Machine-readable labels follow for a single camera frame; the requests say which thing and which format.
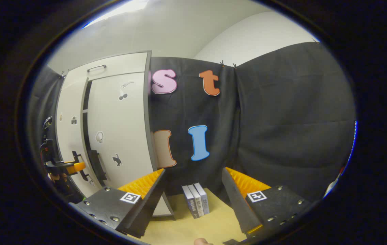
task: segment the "foam letter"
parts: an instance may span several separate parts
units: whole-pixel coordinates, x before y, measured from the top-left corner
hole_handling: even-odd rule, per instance
[[[156,153],[158,159],[158,168],[175,166],[177,161],[172,158],[171,148],[169,146],[169,137],[171,132],[169,130],[159,130],[154,132],[154,143],[156,146]]]
[[[177,82],[172,79],[176,74],[173,70],[159,70],[153,74],[151,89],[155,94],[168,94],[174,92],[177,88]]]
[[[206,94],[209,96],[219,95],[219,88],[215,88],[214,81],[218,81],[218,76],[213,75],[213,71],[203,71],[199,74],[200,78],[203,78],[203,88]]]
[[[206,131],[206,125],[193,126],[187,130],[187,132],[192,135],[193,141],[192,161],[199,161],[210,155],[210,153],[206,150]]]

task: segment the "beige floor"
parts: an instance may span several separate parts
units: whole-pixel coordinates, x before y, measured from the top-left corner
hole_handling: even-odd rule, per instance
[[[170,217],[153,217],[141,239],[152,245],[193,245],[197,238],[221,245],[230,239],[245,240],[233,209],[205,188],[210,213],[194,219],[183,194],[169,196],[176,220]]]

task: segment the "white cabinet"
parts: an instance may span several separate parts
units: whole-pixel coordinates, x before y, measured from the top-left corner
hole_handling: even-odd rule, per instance
[[[109,57],[66,76],[57,107],[58,145],[65,161],[72,159],[72,150],[83,156],[94,186],[80,175],[73,175],[73,180],[86,197],[101,188],[89,162],[89,149],[99,153],[107,178],[100,181],[108,186],[120,187],[156,170],[147,128],[150,56],[151,52],[144,52]],[[154,215],[171,213],[162,197]]]

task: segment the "white ceiling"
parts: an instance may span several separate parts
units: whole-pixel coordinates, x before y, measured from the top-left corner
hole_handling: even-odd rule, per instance
[[[143,10],[119,14],[72,33],[49,60],[57,73],[101,57],[152,50],[193,58],[235,23],[272,11],[249,0],[150,0]]]

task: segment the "orange foam pad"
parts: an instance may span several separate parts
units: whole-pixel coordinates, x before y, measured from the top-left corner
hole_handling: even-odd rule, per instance
[[[230,169],[225,167],[225,169],[229,172],[234,182],[236,183],[239,192],[242,194],[242,197],[245,199],[248,193],[256,192],[256,191],[264,191],[266,189],[271,188],[269,185],[261,183],[260,181],[249,177],[246,174],[243,174],[234,169]]]
[[[137,195],[141,195],[142,199],[144,199],[146,194],[154,185],[155,181],[160,176],[163,170],[164,169],[159,169],[157,171],[154,171],[151,174],[147,174],[144,177],[141,177],[126,185],[121,186],[118,189],[121,191],[131,192]]]
[[[74,163],[74,165],[67,167],[66,170],[68,171],[68,174],[73,174],[80,170],[83,170],[84,168],[86,168],[86,164],[84,164],[84,162],[81,162]]]

